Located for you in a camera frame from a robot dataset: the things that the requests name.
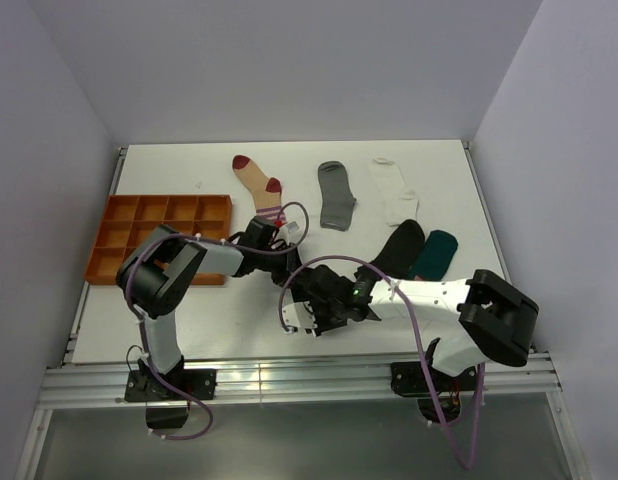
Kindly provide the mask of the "black sock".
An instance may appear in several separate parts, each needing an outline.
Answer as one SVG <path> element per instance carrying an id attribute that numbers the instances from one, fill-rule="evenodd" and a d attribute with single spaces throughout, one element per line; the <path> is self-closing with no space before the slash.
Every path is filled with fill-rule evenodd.
<path id="1" fill-rule="evenodd" d="M 404 220 L 389 236 L 371 264 L 395 279 L 407 280 L 425 245 L 425 233 L 416 220 Z"/>

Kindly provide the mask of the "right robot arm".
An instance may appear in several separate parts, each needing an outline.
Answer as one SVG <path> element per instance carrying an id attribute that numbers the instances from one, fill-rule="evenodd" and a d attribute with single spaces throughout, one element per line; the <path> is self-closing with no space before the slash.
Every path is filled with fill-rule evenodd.
<path id="1" fill-rule="evenodd" d="M 416 319 L 421 330 L 433 328 L 421 370 L 435 390 L 483 361 L 525 366 L 539 313 L 490 270 L 460 280 L 414 280 L 407 268 L 383 261 L 359 267 L 353 278 L 326 265 L 308 267 L 293 280 L 292 297 L 312 316 L 315 335 L 364 320 Z"/>

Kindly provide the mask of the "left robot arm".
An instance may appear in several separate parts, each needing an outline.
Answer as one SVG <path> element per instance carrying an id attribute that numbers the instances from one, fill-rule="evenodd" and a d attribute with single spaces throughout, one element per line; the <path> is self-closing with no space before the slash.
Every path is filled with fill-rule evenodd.
<path id="1" fill-rule="evenodd" d="M 160 224 L 124 260 L 116 284 L 140 322 L 144 363 L 153 367 L 147 385 L 159 398 L 172 399 L 184 386 L 175 310 L 195 277 L 204 273 L 241 278 L 258 270 L 269 273 L 276 284 L 285 283 L 300 257 L 294 244 L 273 245 L 278 232 L 262 217 L 221 240 Z"/>

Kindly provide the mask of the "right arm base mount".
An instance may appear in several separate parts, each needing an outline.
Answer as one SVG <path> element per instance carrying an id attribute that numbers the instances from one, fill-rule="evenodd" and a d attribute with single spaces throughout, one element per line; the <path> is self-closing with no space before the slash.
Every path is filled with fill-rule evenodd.
<path id="1" fill-rule="evenodd" d="M 392 392 L 402 398 L 416 399 L 420 414 L 427 421 L 438 423 L 439 418 L 420 362 L 393 362 L 390 364 L 390 373 Z M 463 410 L 461 395 L 472 392 L 477 386 L 477 369 L 470 367 L 456 377 L 432 369 L 430 375 L 445 420 L 458 420 Z"/>

